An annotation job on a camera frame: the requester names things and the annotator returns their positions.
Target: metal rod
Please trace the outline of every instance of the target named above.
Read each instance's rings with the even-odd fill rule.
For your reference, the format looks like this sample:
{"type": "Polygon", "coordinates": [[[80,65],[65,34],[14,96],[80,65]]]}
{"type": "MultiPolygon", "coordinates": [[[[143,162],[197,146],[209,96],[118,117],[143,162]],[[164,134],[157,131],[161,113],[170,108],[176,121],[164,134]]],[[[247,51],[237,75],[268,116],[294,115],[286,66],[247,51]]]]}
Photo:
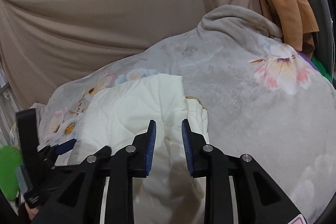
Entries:
{"type": "Polygon", "coordinates": [[[4,93],[4,91],[5,91],[7,88],[9,88],[9,87],[10,87],[10,85],[9,85],[9,83],[7,82],[2,88],[0,88],[0,94],[4,93]]]}

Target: warning label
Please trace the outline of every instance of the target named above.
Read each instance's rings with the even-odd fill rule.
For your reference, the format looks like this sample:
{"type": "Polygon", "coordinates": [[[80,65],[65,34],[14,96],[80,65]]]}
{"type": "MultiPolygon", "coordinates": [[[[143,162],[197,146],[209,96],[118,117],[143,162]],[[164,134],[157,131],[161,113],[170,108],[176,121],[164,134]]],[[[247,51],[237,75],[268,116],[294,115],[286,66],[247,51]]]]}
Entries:
{"type": "Polygon", "coordinates": [[[298,215],[296,218],[294,218],[291,222],[288,224],[307,224],[303,215],[298,215]]]}

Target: beige fabric backdrop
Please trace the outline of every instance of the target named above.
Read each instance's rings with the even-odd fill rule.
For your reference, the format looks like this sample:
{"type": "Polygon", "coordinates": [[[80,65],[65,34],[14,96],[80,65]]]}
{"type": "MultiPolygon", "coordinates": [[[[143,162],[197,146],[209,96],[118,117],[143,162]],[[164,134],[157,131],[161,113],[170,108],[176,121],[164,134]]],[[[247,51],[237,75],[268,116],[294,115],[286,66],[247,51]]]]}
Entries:
{"type": "Polygon", "coordinates": [[[0,55],[19,102],[46,104],[60,85],[189,31],[222,4],[258,0],[0,0],[0,55]]]}

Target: gray floral blanket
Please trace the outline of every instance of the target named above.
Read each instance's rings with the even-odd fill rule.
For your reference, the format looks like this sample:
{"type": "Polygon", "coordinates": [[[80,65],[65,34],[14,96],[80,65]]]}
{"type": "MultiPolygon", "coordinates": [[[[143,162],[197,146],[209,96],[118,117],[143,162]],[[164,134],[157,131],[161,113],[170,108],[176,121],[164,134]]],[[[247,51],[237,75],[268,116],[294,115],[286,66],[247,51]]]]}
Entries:
{"type": "Polygon", "coordinates": [[[77,138],[76,124],[99,90],[182,75],[185,95],[208,110],[210,143],[252,155],[312,223],[336,191],[336,92],[281,37],[263,16],[221,6],[196,29],[59,87],[42,110],[40,147],[77,138]]]}

